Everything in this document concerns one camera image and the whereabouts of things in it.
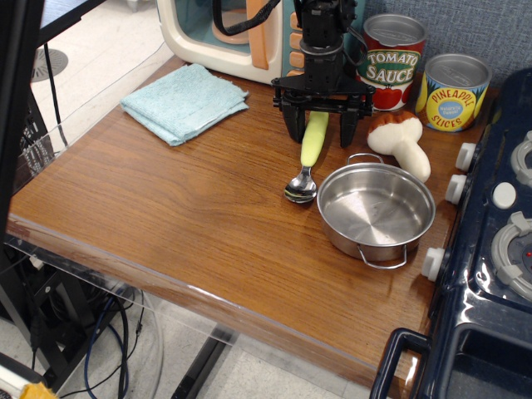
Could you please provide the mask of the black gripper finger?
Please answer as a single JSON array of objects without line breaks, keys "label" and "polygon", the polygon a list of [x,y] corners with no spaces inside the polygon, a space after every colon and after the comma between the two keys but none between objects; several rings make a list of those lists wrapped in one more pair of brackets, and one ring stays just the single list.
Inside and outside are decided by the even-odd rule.
[{"label": "black gripper finger", "polygon": [[296,106],[284,106],[282,113],[290,137],[295,142],[301,143],[306,127],[305,110]]},{"label": "black gripper finger", "polygon": [[340,146],[347,148],[351,145],[357,129],[357,113],[343,112],[340,116]]}]

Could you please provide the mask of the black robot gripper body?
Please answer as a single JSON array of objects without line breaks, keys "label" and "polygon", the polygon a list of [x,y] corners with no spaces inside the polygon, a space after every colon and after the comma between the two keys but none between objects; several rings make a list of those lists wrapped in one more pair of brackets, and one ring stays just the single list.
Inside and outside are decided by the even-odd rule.
[{"label": "black robot gripper body", "polygon": [[372,114],[375,89],[349,77],[348,62],[360,65],[367,45],[352,26],[355,1],[296,1],[302,31],[303,73],[272,80],[273,105],[284,113],[327,111],[355,117]]}]

